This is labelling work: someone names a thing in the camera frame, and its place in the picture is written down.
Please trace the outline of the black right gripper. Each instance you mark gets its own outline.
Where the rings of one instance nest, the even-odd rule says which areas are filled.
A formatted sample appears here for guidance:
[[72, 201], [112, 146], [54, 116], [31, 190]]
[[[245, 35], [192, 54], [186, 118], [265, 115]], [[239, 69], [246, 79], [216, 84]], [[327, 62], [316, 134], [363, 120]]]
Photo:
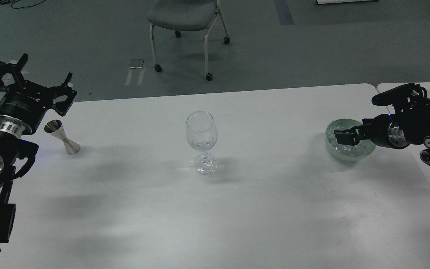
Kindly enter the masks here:
[[364, 118], [363, 125], [350, 129], [334, 130], [338, 144], [358, 145], [369, 139], [383, 148], [404, 149], [409, 145], [421, 145], [430, 130], [424, 109], [410, 108], [417, 99], [427, 97], [427, 90], [420, 84], [406, 83], [372, 97], [375, 106], [392, 105], [400, 109], [395, 114], [381, 114], [375, 118]]

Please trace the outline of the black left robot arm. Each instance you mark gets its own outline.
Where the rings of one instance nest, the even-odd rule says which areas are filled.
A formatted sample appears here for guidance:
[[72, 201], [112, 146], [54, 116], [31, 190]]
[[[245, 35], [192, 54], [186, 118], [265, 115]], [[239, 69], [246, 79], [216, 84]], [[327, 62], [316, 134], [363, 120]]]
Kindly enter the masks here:
[[53, 87], [26, 80], [22, 69], [27, 61], [26, 53], [15, 64], [0, 61], [0, 92], [4, 93], [0, 101], [0, 244], [10, 240], [13, 229], [16, 204], [9, 203], [13, 182], [29, 172], [39, 148], [22, 136], [33, 135], [50, 109], [65, 116], [77, 95], [71, 72]]

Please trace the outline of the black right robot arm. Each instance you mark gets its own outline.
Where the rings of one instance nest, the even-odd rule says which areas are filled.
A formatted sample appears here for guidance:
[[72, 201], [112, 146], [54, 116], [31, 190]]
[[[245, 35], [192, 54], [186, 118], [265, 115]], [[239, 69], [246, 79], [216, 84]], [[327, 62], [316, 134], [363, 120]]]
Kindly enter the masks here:
[[362, 140], [392, 149], [424, 145], [420, 159], [430, 166], [430, 98], [420, 84], [407, 83], [372, 97], [375, 106], [393, 106], [393, 114], [365, 118], [362, 124], [335, 130], [336, 141], [342, 145], [358, 145]]

